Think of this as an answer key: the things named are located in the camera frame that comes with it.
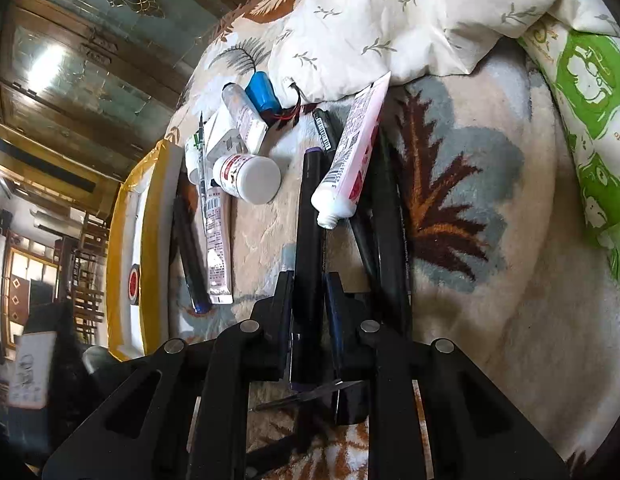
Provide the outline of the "leaf pattern fleece blanket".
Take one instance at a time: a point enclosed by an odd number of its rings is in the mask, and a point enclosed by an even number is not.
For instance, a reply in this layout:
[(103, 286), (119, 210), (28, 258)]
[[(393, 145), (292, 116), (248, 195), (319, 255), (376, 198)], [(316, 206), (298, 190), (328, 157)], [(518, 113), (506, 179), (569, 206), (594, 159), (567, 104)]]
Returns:
[[(165, 133), (169, 139), (185, 143), (198, 128), (199, 114), (207, 130), (225, 84), (244, 87), (255, 72), (267, 73), (275, 41), (298, 2), (250, 0), (229, 14), (189, 78)], [(338, 274), (346, 294), (377, 308), (385, 320), (373, 220), (374, 150), (383, 131), (395, 155), (401, 196), (409, 339), (431, 344), (447, 338), (459, 346), (552, 445), (570, 474), (570, 448), (596, 445), (620, 410), (620, 352), (603, 359), (594, 331), (600, 310), (620, 310), (620, 285), (605, 248), (588, 235), (564, 123), (519, 38), (500, 38), (468, 75), (424, 74), (402, 84), (390, 79), (357, 203), (373, 246), (375, 278), (368, 280), (348, 220), (333, 230), (320, 227), (319, 386), (346, 380), (337, 370), (326, 314), (326, 274)], [(229, 195), (233, 303), (189, 314), (183, 290), (170, 292), (170, 310), (180, 315), (192, 344), (248, 320), (259, 300), (274, 296), (279, 274), (295, 276), (305, 151), (320, 148), (323, 177), (329, 168), (312, 113), (327, 110), (342, 132), (357, 93), (336, 101), (298, 98), (288, 105), (278, 99), (281, 114), (272, 119), (257, 155), (281, 170), (277, 194), (263, 205)], [(293, 289), (290, 305), (283, 376), (250, 384), (248, 410), (308, 391), (290, 379)], [(261, 479), (370, 479), (368, 416), (360, 424), (333, 425), (332, 395), (248, 412), (248, 451), (285, 437), (295, 440), (288, 463)]]

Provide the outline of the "long black pen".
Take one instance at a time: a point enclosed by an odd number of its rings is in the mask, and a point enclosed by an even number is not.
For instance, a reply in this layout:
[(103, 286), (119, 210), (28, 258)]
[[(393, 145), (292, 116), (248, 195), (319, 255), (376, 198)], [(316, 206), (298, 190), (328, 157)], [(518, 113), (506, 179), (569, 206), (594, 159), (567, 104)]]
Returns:
[(412, 336), (412, 308), (402, 205), (395, 155), (383, 131), (378, 134), (373, 167), (373, 220), (378, 255), (378, 285), (385, 323)]

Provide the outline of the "green white print pillow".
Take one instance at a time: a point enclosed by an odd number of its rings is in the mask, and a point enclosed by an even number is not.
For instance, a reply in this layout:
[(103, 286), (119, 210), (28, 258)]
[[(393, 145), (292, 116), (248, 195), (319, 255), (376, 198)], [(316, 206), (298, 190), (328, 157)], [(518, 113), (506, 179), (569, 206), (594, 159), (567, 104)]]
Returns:
[(620, 38), (577, 32), (544, 15), (519, 38), (564, 123), (588, 235), (620, 285)]

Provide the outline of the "cream leaf print duvet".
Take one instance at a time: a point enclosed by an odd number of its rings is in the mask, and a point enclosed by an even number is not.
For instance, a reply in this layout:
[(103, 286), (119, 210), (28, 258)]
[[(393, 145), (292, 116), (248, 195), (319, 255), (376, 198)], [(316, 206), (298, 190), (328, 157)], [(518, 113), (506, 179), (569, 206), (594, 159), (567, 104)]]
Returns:
[(620, 36), (604, 0), (299, 0), (267, 73), (285, 105), (336, 101), (383, 75), (468, 75), (500, 38), (544, 15), (578, 32)]

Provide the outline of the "silver hand cream tube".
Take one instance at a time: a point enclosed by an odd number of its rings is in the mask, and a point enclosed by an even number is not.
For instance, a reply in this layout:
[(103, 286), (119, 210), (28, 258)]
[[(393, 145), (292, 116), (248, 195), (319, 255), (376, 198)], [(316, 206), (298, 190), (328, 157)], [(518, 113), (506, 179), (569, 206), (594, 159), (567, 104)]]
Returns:
[(239, 84), (234, 84), (234, 82), (225, 84), (222, 89), (222, 100), (247, 151), (258, 155), (269, 126), (261, 118), (255, 105)]

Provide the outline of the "pink white cream tube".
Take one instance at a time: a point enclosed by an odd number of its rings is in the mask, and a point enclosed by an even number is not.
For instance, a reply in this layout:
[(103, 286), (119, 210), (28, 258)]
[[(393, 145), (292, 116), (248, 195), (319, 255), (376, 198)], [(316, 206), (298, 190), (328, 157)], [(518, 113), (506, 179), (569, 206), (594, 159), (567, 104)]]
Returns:
[(331, 166), (311, 197), (317, 225), (325, 230), (334, 229), (357, 210), (390, 79), (391, 73), (385, 73), (357, 93)]

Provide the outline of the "black marker purple caps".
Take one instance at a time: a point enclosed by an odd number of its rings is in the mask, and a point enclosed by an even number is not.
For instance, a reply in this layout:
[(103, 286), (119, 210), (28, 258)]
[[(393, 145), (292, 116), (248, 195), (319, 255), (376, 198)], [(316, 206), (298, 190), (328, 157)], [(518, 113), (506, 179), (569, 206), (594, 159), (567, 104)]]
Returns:
[(323, 151), (308, 148), (303, 155), (299, 195), (290, 361), (291, 382), (301, 390), (318, 386), (323, 377), (323, 230), (311, 203), (322, 181), (322, 170)]

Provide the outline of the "thin black pen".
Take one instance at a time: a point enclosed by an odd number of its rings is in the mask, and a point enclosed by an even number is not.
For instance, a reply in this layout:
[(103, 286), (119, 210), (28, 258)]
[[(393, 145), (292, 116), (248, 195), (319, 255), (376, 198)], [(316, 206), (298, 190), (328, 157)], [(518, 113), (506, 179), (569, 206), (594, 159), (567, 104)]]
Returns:
[(372, 137), (366, 138), (366, 152), (359, 156), (357, 150), (362, 143), (355, 140), (359, 130), (354, 129), (351, 133), (346, 128), (340, 132), (327, 110), (320, 108), (312, 113), (312, 117), (329, 162), (323, 181), (312, 195), (312, 205), (319, 212), (317, 223), (324, 229), (333, 230), (339, 220), (350, 222), (363, 268), (368, 280), (372, 281), (376, 274), (373, 246), (363, 217), (357, 211), (369, 165)]

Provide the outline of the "wooden glass wardrobe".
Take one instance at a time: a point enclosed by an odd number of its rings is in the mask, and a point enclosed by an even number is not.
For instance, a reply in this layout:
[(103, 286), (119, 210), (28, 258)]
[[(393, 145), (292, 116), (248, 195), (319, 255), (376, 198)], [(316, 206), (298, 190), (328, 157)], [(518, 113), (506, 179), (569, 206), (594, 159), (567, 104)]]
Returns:
[(0, 0), (0, 174), (105, 218), (249, 0)]

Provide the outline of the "clear ballpoint pen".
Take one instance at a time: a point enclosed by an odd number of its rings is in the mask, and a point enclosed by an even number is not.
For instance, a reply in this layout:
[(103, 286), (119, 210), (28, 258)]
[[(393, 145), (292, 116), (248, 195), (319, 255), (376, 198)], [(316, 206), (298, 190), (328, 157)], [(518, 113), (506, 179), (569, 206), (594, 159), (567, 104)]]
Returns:
[(320, 385), (312, 390), (297, 392), (292, 394), (291, 396), (286, 396), (282, 399), (258, 404), (253, 408), (249, 408), (248, 412), (255, 413), (270, 410), (279, 410), (280, 408), (285, 408), (285, 406), (287, 405), (309, 402), (318, 399), (321, 396), (327, 396), (327, 394), (332, 394), (334, 392), (338, 392), (343, 389), (359, 386), (362, 384), (363, 382), (361, 380), (346, 382), (345, 380), (338, 379), (334, 380), (333, 382), (327, 382), (326, 384)]

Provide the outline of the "white pill bottle red label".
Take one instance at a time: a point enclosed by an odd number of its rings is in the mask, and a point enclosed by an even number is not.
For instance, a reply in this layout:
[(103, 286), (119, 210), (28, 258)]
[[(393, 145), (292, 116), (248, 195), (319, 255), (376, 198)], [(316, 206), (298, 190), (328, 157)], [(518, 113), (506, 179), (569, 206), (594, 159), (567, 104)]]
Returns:
[(214, 163), (212, 174), (225, 193), (252, 205), (273, 200), (282, 181), (274, 160), (252, 154), (222, 156)]

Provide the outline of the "black gold lipstick tube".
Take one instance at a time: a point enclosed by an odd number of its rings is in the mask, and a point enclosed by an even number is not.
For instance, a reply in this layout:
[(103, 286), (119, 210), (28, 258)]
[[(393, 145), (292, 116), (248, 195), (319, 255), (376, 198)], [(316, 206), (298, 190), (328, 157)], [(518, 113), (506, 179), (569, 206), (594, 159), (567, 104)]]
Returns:
[(335, 426), (365, 422), (369, 413), (369, 391), (366, 382), (352, 382), (331, 396), (331, 420)]

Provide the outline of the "white foam box yellow tape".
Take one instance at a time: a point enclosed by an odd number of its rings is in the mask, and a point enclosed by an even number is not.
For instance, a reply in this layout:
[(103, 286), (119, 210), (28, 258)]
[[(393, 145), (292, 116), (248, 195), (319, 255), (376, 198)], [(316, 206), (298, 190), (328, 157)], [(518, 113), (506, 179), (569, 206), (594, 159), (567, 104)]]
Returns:
[(106, 258), (107, 348), (118, 360), (148, 356), (168, 339), (173, 200), (183, 148), (160, 140), (121, 184)]

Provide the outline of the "white USB charger block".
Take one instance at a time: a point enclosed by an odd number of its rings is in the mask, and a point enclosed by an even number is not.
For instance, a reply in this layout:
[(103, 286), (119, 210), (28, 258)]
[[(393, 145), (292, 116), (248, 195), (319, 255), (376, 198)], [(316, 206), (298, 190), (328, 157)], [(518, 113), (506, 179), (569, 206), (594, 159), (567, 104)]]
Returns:
[(206, 128), (206, 159), (211, 164), (226, 155), (246, 154), (248, 152), (224, 103), (220, 104)]

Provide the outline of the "blue battery pack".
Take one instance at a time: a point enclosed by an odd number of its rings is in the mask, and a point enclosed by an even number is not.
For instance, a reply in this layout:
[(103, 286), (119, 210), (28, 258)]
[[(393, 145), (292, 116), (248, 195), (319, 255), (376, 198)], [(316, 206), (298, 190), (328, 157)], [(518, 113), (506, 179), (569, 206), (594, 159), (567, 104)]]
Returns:
[(245, 92), (260, 114), (278, 114), (282, 110), (281, 103), (274, 93), (269, 76), (267, 76), (267, 73), (261, 72), (261, 70), (251, 76)]

